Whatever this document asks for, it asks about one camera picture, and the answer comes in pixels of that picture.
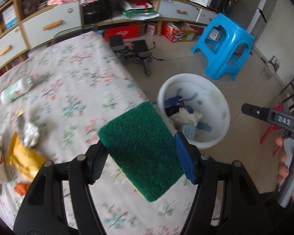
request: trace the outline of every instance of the white drawer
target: white drawer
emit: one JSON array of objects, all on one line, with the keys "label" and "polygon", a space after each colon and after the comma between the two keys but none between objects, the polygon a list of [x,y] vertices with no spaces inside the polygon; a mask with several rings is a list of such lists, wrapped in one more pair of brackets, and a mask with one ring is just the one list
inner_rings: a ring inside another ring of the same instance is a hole
[{"label": "white drawer", "polygon": [[[58,22],[59,25],[52,26],[48,30],[43,27]],[[30,48],[34,48],[48,40],[61,31],[81,26],[80,6],[78,1],[61,4],[45,11],[23,23]]]},{"label": "white drawer", "polygon": [[9,50],[0,56],[0,67],[27,49],[19,26],[0,39],[0,53],[8,49],[7,47],[9,47]]},{"label": "white drawer", "polygon": [[196,22],[208,25],[216,16],[215,12],[200,9]]},{"label": "white drawer", "polygon": [[198,15],[198,9],[191,4],[177,1],[168,2],[161,0],[158,8],[160,17],[176,18],[185,21],[195,21]]}]

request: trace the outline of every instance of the yellow package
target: yellow package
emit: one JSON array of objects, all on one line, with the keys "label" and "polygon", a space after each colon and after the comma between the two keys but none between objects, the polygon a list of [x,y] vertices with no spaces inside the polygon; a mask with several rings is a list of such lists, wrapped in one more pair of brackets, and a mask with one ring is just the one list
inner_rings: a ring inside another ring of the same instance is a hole
[{"label": "yellow package", "polygon": [[33,149],[23,146],[15,132],[6,159],[7,165],[15,165],[17,170],[29,181],[33,181],[46,158],[37,154]]}]

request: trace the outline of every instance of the human hand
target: human hand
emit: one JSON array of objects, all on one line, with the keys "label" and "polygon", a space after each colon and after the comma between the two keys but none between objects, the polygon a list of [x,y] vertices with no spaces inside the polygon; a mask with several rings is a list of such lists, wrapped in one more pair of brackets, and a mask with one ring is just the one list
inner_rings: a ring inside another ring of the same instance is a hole
[{"label": "human hand", "polygon": [[283,138],[278,137],[276,138],[276,144],[280,147],[279,151],[279,165],[278,165],[278,175],[277,175],[277,182],[278,184],[282,184],[285,180],[285,178],[289,175],[289,169],[286,165],[284,165],[284,162],[286,160],[286,153],[283,149]]}]

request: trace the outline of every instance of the floral tablecloth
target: floral tablecloth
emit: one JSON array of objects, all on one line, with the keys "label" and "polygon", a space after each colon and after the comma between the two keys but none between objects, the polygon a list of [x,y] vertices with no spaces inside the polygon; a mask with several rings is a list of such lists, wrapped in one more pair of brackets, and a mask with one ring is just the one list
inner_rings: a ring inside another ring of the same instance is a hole
[{"label": "floral tablecloth", "polygon": [[[29,74],[35,87],[7,106],[0,103],[5,158],[21,108],[26,119],[40,128],[36,150],[61,163],[85,153],[98,142],[97,131],[104,124],[146,100],[109,45],[94,32],[46,48],[14,67],[0,77],[0,93]],[[13,188],[26,180],[14,166],[6,166],[6,171],[9,182],[2,186],[0,217],[12,228],[23,200]],[[160,199],[149,203],[109,156],[90,191],[108,235],[173,235],[184,225],[196,188],[183,175]],[[68,223],[76,228],[69,191],[64,183]]]}]

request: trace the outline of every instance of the green scouring sponge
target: green scouring sponge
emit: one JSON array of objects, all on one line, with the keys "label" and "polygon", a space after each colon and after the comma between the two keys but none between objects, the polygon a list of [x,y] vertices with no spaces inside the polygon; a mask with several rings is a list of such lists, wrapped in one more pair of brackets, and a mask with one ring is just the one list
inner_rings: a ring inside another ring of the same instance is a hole
[{"label": "green scouring sponge", "polygon": [[183,175],[174,138],[149,102],[113,119],[98,135],[132,185],[149,202],[160,198]]}]

